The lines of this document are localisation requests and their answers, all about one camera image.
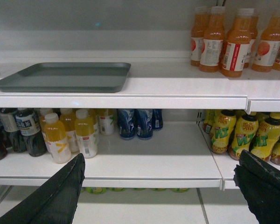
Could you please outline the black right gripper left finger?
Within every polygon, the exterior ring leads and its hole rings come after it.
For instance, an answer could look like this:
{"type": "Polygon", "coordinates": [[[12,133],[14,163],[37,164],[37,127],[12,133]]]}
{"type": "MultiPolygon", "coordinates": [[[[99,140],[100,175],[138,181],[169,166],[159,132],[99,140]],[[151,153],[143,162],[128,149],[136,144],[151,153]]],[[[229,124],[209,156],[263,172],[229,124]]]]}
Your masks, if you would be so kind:
{"type": "Polygon", "coordinates": [[[0,224],[71,224],[84,180],[79,153],[26,199],[0,217],[0,224]]]}

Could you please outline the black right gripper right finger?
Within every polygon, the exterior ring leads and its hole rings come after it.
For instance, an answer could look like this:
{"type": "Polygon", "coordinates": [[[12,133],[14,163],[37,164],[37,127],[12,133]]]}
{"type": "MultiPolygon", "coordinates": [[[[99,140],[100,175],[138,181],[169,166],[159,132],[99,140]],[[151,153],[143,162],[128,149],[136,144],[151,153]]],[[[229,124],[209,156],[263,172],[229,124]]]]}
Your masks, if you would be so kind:
{"type": "Polygon", "coordinates": [[[280,224],[280,171],[249,151],[242,151],[234,182],[260,224],[280,224]]]}

